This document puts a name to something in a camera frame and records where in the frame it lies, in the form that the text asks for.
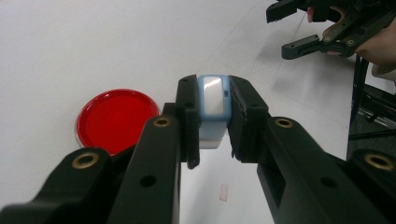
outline human hand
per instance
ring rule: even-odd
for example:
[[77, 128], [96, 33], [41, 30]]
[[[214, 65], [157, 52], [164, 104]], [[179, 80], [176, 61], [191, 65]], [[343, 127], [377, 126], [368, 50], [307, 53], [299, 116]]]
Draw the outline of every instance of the human hand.
[[[341, 9], [337, 7], [332, 7], [332, 9], [341, 14], [341, 19], [327, 28], [323, 32], [323, 36], [345, 19], [345, 13]], [[307, 10], [308, 22], [312, 22], [313, 13], [314, 9], [312, 7]], [[380, 74], [394, 70], [396, 68], [396, 19], [390, 26], [382, 29], [378, 34], [361, 44], [355, 52], [370, 63], [377, 65]]]

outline brass screw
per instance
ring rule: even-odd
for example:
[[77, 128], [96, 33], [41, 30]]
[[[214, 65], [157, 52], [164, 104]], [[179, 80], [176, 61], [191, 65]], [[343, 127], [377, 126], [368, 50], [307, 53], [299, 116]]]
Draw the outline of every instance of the brass screw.
[[390, 159], [381, 155], [368, 154], [364, 157], [364, 160], [377, 169], [391, 171], [395, 168]]
[[73, 162], [72, 166], [75, 169], [86, 169], [93, 166], [99, 161], [99, 155], [93, 152], [86, 152], [77, 156]]
[[154, 120], [154, 125], [157, 126], [157, 127], [160, 127], [160, 128], [166, 127], [169, 124], [171, 124], [171, 121], [169, 119], [166, 119], [166, 118], [159, 117], [159, 118]]
[[276, 119], [275, 124], [282, 128], [292, 128], [293, 123], [288, 119]]

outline red petri dish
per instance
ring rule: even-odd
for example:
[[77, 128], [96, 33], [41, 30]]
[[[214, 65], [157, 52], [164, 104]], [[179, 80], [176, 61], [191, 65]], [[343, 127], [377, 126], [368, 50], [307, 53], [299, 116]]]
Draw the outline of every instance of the red petri dish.
[[91, 99], [78, 116], [78, 140], [115, 155], [139, 140], [146, 121], [159, 115], [158, 106], [139, 91], [119, 89]]

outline white table surface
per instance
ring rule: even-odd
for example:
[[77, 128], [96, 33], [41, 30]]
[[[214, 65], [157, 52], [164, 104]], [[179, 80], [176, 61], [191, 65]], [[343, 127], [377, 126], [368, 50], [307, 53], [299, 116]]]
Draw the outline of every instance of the white table surface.
[[[273, 116], [298, 120], [344, 158], [354, 60], [283, 60], [282, 45], [329, 23], [308, 24], [299, 12], [267, 24], [274, 2], [0, 1], [0, 208], [33, 199], [78, 148], [75, 120], [92, 97], [128, 88], [162, 107], [191, 74], [248, 79]], [[256, 166], [231, 158], [228, 136], [201, 152], [196, 169], [183, 164], [180, 223], [272, 223]]]

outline screw hole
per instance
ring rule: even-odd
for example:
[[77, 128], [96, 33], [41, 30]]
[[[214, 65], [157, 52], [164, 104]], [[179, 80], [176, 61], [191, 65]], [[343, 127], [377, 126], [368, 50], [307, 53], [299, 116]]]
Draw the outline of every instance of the screw hole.
[[329, 177], [322, 177], [320, 179], [320, 183], [322, 183], [322, 185], [324, 185], [328, 188], [331, 188], [331, 189], [337, 188], [337, 183]]
[[364, 159], [377, 169], [391, 171], [395, 168], [390, 159], [381, 155], [369, 154]]
[[169, 124], [170, 124], [169, 119], [159, 118], [159, 119], [154, 120], [154, 125], [157, 127], [166, 127]]
[[140, 179], [140, 185], [145, 188], [152, 187], [153, 185], [155, 185], [156, 182], [157, 178], [155, 178], [154, 175], [146, 175]]
[[282, 128], [291, 128], [293, 127], [293, 123], [288, 119], [277, 119], [275, 124]]
[[75, 169], [86, 169], [96, 164], [98, 160], [99, 160], [98, 154], [93, 152], [86, 152], [77, 156], [73, 160], [72, 166]]

